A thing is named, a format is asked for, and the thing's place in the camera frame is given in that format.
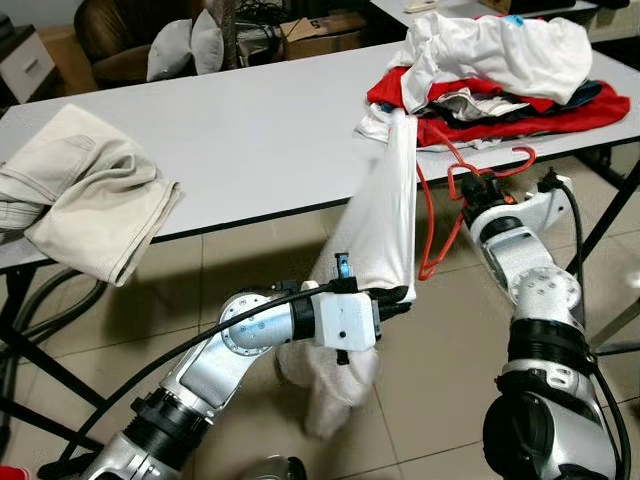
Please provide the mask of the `dark brown post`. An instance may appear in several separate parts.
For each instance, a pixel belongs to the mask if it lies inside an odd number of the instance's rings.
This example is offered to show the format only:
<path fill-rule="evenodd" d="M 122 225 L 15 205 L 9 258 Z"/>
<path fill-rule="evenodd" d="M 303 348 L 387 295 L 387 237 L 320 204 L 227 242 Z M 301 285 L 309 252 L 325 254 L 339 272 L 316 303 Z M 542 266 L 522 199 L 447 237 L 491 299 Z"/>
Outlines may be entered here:
<path fill-rule="evenodd" d="M 221 35 L 221 55 L 220 70 L 234 70 L 239 67 L 237 52 L 237 12 L 241 5 L 241 0 L 209 0 L 210 14 L 218 23 Z"/>

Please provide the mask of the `cardboard box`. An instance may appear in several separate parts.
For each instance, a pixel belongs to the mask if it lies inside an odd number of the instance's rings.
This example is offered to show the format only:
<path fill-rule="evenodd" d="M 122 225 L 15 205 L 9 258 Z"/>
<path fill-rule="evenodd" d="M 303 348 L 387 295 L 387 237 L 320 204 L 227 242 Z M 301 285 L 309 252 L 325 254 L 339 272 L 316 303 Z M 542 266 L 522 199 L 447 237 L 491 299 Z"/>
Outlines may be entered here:
<path fill-rule="evenodd" d="M 361 33 L 369 23 L 357 12 L 301 18 L 279 24 L 282 32 L 283 58 L 297 60 L 361 49 Z"/>

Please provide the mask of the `red garment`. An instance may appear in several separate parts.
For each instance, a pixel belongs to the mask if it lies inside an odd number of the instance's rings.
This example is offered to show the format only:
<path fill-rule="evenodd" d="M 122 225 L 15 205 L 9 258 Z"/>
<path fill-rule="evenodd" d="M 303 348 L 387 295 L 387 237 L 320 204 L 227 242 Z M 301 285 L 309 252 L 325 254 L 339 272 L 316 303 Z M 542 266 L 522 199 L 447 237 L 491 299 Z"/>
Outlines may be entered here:
<path fill-rule="evenodd" d="M 590 104 L 567 113 L 539 116 L 515 123 L 495 125 L 466 125 L 453 128 L 442 119 L 428 113 L 430 101 L 438 99 L 443 93 L 474 88 L 477 93 L 504 92 L 498 84 L 484 79 L 463 79 L 463 81 L 435 84 L 428 91 L 428 101 L 421 109 L 408 110 L 408 102 L 403 100 L 401 87 L 404 69 L 388 70 L 384 77 L 367 92 L 367 113 L 356 125 L 356 132 L 370 140 L 387 142 L 393 123 L 393 111 L 404 114 L 404 120 L 411 124 L 416 136 L 416 146 L 420 150 L 443 150 L 447 145 L 454 147 L 486 148 L 493 143 L 517 138 L 540 136 L 540 134 L 563 134 L 581 131 L 593 131 L 620 122 L 630 111 L 630 100 L 618 95 L 611 84 L 604 84 L 603 92 Z M 550 104 L 549 99 L 536 102 L 539 110 Z"/>

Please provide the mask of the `grey pillow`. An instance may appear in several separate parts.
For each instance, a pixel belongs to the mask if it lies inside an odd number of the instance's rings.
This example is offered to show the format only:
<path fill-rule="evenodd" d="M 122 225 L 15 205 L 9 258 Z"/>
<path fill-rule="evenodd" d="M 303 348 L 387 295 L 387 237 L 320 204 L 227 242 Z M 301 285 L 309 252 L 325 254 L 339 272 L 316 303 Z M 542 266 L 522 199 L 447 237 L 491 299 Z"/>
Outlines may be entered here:
<path fill-rule="evenodd" d="M 220 72 L 225 55 L 223 33 L 209 10 L 195 19 L 189 35 L 189 50 L 197 76 Z"/>
<path fill-rule="evenodd" d="M 192 19 L 173 20 L 157 32 L 147 56 L 146 81 L 166 81 L 178 77 L 193 60 Z"/>

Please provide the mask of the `beige folded garment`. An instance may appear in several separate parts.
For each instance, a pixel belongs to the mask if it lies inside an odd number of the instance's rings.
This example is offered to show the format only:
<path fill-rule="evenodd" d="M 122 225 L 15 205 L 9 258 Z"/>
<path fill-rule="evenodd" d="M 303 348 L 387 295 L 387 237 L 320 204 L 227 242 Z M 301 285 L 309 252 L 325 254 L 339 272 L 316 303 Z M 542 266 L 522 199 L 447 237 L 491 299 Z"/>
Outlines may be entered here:
<path fill-rule="evenodd" d="M 128 134 L 65 105 L 0 165 L 0 238 L 120 287 L 182 195 Z"/>

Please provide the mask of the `white drawer cabinet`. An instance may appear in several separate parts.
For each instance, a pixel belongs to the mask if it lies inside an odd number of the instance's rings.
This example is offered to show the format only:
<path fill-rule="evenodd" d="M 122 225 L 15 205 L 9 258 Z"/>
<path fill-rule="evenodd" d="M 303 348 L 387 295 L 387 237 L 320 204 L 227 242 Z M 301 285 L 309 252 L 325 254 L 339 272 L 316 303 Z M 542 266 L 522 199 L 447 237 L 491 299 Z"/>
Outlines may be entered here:
<path fill-rule="evenodd" d="M 33 26 L 13 26 L 0 36 L 0 110 L 50 99 L 59 74 Z"/>

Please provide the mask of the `navy blue garment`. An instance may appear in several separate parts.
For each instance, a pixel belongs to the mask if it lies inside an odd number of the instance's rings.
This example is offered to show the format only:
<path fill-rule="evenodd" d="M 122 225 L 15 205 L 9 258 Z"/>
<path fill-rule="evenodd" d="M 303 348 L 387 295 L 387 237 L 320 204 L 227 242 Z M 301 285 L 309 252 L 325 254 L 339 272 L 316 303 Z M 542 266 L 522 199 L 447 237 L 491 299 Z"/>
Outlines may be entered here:
<path fill-rule="evenodd" d="M 579 109 L 582 108 L 582 106 L 590 104 L 591 101 L 596 99 L 596 97 L 603 92 L 603 87 L 604 84 L 602 82 L 595 81 L 595 79 L 586 79 L 586 81 L 582 82 L 580 86 L 576 88 L 575 92 L 573 92 L 573 95 L 570 97 L 570 101 L 566 102 L 566 104 L 557 104 L 557 102 L 549 100 L 550 104 L 548 106 L 544 106 L 544 109 L 541 110 L 536 108 L 535 104 L 536 102 L 544 102 L 545 99 L 531 99 L 531 97 L 518 97 L 516 95 L 512 95 L 512 93 L 498 92 L 504 93 L 504 95 L 512 97 L 512 99 L 517 99 L 521 102 L 529 102 L 532 106 L 532 110 L 529 111 L 529 113 L 521 115 L 520 118 L 513 120 L 513 122 L 500 123 L 515 123 L 529 118 L 539 118 L 539 116 L 568 113 L 568 111 Z"/>

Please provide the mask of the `red plastic hanger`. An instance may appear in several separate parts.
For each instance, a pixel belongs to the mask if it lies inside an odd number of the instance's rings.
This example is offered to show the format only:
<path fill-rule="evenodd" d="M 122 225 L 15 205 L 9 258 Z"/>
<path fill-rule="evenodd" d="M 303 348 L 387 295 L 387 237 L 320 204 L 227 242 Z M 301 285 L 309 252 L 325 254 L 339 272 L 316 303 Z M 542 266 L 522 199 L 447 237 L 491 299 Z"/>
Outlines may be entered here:
<path fill-rule="evenodd" d="M 476 177 L 480 180 L 490 177 L 506 178 L 526 172 L 526 170 L 531 168 L 531 166 L 536 163 L 536 160 L 538 160 L 538 154 L 536 154 L 535 148 L 529 146 L 512 147 L 513 152 L 521 152 L 521 154 L 526 156 L 524 163 L 508 170 L 494 170 L 493 168 L 477 168 L 474 164 L 468 163 L 452 143 L 449 145 L 449 151 L 451 151 L 454 156 L 454 163 L 445 168 L 445 186 L 447 186 L 451 200 L 460 201 L 463 207 L 468 206 L 468 201 L 462 196 L 461 188 L 458 187 L 458 183 L 460 182 L 454 178 L 454 170 L 461 170 L 461 172 L 470 174 L 471 177 Z M 425 177 L 424 170 L 422 170 L 419 164 L 415 165 L 415 173 L 417 180 L 419 180 L 422 198 L 424 198 L 426 202 L 425 210 L 428 212 L 428 233 L 426 233 L 419 269 L 417 269 L 417 279 L 419 279 L 420 282 L 425 282 L 425 280 L 435 275 L 438 266 L 447 259 L 448 253 L 452 251 L 453 244 L 456 243 L 457 238 L 460 237 L 463 223 L 465 223 L 465 215 L 463 215 L 462 210 L 458 212 L 458 215 L 454 218 L 452 228 L 449 229 L 448 236 L 444 239 L 443 246 L 440 247 L 438 251 L 434 251 L 433 244 L 436 225 L 434 196 L 433 193 L 431 193 L 431 187 L 428 179 Z"/>

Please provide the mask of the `white grey striped garment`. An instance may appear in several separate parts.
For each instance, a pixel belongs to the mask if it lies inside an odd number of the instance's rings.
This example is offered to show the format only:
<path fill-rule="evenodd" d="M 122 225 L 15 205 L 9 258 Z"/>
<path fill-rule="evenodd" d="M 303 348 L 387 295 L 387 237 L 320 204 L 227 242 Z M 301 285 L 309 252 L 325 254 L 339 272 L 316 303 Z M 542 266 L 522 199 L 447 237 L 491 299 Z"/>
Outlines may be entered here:
<path fill-rule="evenodd" d="M 443 93 L 428 105 L 428 113 L 453 128 L 513 122 L 529 113 L 529 102 L 512 99 L 504 93 L 477 93 L 470 88 Z"/>

